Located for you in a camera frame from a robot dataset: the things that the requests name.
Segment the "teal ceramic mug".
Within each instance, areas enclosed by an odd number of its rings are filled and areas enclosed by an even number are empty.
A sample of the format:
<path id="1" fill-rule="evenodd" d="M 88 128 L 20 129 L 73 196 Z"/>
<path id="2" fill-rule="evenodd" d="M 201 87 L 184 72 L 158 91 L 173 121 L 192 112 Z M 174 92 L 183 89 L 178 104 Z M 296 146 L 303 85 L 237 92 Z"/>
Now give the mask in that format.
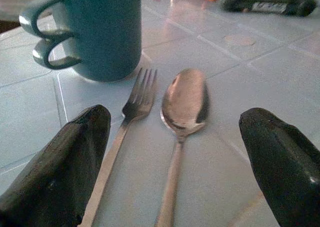
<path id="1" fill-rule="evenodd" d="M 19 15 L 40 42 L 33 59 L 52 70 L 115 82 L 137 67 L 142 52 L 141 0 L 33 0 Z"/>

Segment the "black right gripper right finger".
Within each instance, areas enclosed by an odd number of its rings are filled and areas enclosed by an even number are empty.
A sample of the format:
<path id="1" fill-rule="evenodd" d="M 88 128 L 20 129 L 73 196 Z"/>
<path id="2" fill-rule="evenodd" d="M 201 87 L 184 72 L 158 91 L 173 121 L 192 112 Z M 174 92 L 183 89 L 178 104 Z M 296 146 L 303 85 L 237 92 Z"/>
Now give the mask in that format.
<path id="1" fill-rule="evenodd" d="M 254 177 L 280 227 L 320 227 L 320 150 L 264 108 L 246 110 L 238 125 Z"/>

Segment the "steel fork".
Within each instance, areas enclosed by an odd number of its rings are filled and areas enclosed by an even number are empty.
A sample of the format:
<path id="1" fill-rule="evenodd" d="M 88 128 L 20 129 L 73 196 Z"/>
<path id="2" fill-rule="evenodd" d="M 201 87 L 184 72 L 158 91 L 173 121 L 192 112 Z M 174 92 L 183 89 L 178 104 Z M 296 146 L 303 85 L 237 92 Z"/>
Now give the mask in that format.
<path id="1" fill-rule="evenodd" d="M 130 124 L 147 117 L 152 109 L 156 96 L 157 75 L 158 71 L 156 69 L 141 68 L 139 70 L 129 98 L 122 109 L 124 119 L 116 133 L 111 148 L 102 160 L 91 197 L 85 208 L 82 222 L 77 227 L 92 227 Z"/>

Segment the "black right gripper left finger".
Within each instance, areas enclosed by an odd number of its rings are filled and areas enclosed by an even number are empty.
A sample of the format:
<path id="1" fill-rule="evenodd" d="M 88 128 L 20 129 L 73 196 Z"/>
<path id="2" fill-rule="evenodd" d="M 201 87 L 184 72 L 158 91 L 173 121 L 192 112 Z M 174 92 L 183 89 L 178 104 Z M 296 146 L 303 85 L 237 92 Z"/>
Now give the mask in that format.
<path id="1" fill-rule="evenodd" d="M 0 227 L 78 227 L 104 158 L 111 114 L 84 109 L 0 195 Z"/>

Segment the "steel spoon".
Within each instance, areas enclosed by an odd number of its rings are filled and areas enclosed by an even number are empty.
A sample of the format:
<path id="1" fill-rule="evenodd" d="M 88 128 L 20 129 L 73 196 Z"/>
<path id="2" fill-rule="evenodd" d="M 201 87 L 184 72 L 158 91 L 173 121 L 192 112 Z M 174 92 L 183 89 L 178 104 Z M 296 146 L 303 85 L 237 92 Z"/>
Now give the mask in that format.
<path id="1" fill-rule="evenodd" d="M 154 227 L 173 227 L 184 142 L 206 125 L 209 109 L 205 74 L 194 68 L 182 70 L 162 100 L 161 119 L 176 135 L 176 144 Z"/>

